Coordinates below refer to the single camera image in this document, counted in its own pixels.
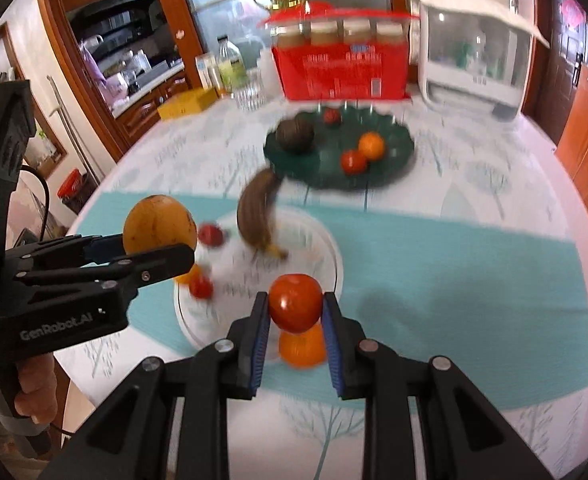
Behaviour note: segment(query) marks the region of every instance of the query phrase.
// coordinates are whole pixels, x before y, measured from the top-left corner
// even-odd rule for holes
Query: blue placemat
[[[105,193],[84,235],[122,231],[142,194]],[[175,196],[197,222],[236,210],[233,200]],[[546,402],[588,386],[588,299],[578,253],[562,240],[458,222],[306,206],[343,257],[340,305],[369,337],[404,356],[452,358],[499,409]],[[191,355],[172,282],[141,290],[129,310],[141,332]],[[327,367],[271,364],[263,386],[334,403]]]

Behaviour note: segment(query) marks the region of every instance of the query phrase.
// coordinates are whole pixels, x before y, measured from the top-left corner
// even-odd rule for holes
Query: barcode
[[[372,79],[372,97],[380,97],[380,78]]]

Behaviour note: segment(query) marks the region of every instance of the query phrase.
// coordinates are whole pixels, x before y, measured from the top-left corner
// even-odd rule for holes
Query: bolt
[[[359,343],[359,348],[364,352],[375,352],[378,350],[378,343],[373,339],[363,339]]]
[[[223,354],[223,353],[229,352],[231,349],[233,349],[234,343],[232,341],[230,341],[229,339],[219,339],[218,341],[216,341],[214,343],[214,348],[216,349],[217,352],[220,352],[221,354]]]
[[[161,359],[158,357],[146,357],[141,363],[143,370],[146,372],[153,372],[154,370],[157,370],[160,365]]]
[[[446,372],[452,368],[452,361],[443,356],[438,356],[432,359],[432,366],[441,372]]]

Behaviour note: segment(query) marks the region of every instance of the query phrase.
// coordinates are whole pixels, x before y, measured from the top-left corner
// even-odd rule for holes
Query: white plate
[[[257,292],[268,291],[282,274],[300,272],[312,276],[324,292],[337,299],[343,290],[343,259],[332,235],[311,216],[293,208],[277,206],[274,213],[275,242],[287,249],[285,261],[258,254],[238,234],[236,213],[216,220],[229,238],[220,248],[199,244],[195,260],[209,266],[214,284],[211,300],[196,300],[186,286],[174,284],[174,310],[181,331],[196,348],[224,338],[236,319],[249,316]],[[267,358],[277,356],[279,330],[272,324]]]

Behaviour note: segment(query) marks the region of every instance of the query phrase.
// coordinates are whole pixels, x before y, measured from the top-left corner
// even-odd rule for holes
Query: dark green scalloped plate
[[[285,152],[276,141],[276,133],[270,131],[267,134],[263,153],[276,174],[314,188],[341,190],[380,187],[398,177],[414,152],[414,141],[407,127],[398,124],[394,116],[377,114],[372,108],[349,105],[339,108],[340,126],[326,126],[323,122],[326,109],[319,106],[314,112],[296,115],[314,124],[314,144],[309,153],[294,155]],[[355,150],[360,136],[370,131],[378,132],[385,139],[385,157],[370,162],[365,173],[347,176],[341,169],[341,155],[347,150]]]

